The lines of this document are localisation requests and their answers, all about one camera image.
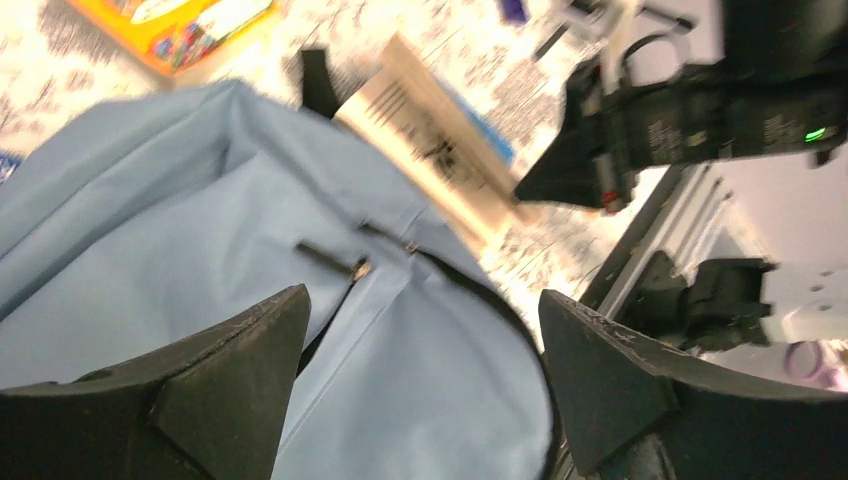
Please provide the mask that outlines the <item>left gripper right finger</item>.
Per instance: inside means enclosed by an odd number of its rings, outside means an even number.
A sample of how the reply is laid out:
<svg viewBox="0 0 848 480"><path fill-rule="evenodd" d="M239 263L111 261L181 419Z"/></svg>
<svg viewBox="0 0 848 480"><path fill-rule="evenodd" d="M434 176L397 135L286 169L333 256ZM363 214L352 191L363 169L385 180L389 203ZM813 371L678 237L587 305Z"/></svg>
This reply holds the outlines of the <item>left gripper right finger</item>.
<svg viewBox="0 0 848 480"><path fill-rule="evenodd" d="M552 291L538 304L552 388L587 479L843 479L844 394L717 366Z"/></svg>

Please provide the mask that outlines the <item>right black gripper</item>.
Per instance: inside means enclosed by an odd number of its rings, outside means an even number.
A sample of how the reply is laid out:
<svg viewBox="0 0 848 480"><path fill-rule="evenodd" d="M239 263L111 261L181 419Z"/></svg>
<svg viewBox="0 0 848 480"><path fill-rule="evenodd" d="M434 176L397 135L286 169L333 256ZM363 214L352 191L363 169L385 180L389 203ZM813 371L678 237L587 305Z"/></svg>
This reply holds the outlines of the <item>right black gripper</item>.
<svg viewBox="0 0 848 480"><path fill-rule="evenodd" d="M685 163L705 148L714 102L697 96L696 84L715 79L716 65L686 62L641 86L625 71L612 94L603 73L592 58L566 81L561 130L517 184L519 200L618 212L633 201L640 171Z"/></svg>

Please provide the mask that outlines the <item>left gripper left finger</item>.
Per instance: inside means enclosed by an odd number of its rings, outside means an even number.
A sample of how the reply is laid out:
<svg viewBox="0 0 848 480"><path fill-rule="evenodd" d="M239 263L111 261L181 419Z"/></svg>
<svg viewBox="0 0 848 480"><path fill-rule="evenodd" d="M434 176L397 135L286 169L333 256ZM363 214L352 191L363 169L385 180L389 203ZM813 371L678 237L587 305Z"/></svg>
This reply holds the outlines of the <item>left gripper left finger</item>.
<svg viewBox="0 0 848 480"><path fill-rule="evenodd" d="M267 479L310 317L302 285L66 384L1 393L5 479Z"/></svg>

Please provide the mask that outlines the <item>light blue thin book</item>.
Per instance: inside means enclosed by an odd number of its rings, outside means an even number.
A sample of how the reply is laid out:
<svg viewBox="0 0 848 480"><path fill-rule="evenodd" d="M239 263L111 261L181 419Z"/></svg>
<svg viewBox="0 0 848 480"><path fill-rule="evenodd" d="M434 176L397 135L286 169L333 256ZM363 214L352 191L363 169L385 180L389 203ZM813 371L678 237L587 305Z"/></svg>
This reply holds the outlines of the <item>light blue thin book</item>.
<svg viewBox="0 0 848 480"><path fill-rule="evenodd" d="M453 92L399 33L380 70L334 116L412 180L476 253L530 226L539 208L520 202L516 178Z"/></svg>

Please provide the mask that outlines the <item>blue-grey student backpack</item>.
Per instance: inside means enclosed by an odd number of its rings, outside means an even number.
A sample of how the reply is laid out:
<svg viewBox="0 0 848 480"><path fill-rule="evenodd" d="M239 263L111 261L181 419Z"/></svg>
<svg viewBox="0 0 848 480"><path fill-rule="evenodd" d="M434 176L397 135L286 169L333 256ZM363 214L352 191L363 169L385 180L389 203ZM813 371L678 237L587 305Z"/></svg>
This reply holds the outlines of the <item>blue-grey student backpack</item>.
<svg viewBox="0 0 848 480"><path fill-rule="evenodd" d="M267 479L547 479L541 357L426 196L241 81L104 102L1 188L1 393L66 384L296 285L310 317Z"/></svg>

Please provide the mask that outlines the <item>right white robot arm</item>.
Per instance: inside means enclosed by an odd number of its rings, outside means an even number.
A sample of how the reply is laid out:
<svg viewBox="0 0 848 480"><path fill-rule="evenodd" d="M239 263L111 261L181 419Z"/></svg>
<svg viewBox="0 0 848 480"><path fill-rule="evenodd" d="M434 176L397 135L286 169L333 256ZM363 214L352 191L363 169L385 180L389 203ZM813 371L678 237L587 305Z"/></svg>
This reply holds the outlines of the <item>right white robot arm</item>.
<svg viewBox="0 0 848 480"><path fill-rule="evenodd" d="M846 269L769 260L718 165L802 153L822 167L846 142L846 3L723 1L723 53L706 63L690 16L649 1L572 8L585 19L563 30L601 49L567 79L561 129L516 195L615 214L640 172L665 170L584 304L681 349L845 339Z"/></svg>

